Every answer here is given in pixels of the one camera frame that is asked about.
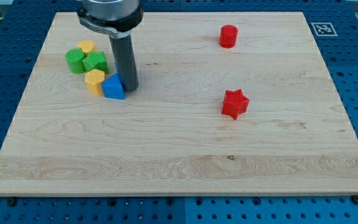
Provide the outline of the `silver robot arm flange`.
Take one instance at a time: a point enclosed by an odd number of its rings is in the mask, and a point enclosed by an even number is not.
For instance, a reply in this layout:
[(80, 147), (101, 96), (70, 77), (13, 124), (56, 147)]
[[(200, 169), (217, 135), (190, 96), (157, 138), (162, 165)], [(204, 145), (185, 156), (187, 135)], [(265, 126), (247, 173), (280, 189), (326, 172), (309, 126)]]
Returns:
[(76, 12), (80, 24), (93, 32), (123, 39), (142, 21), (142, 0), (83, 0)]

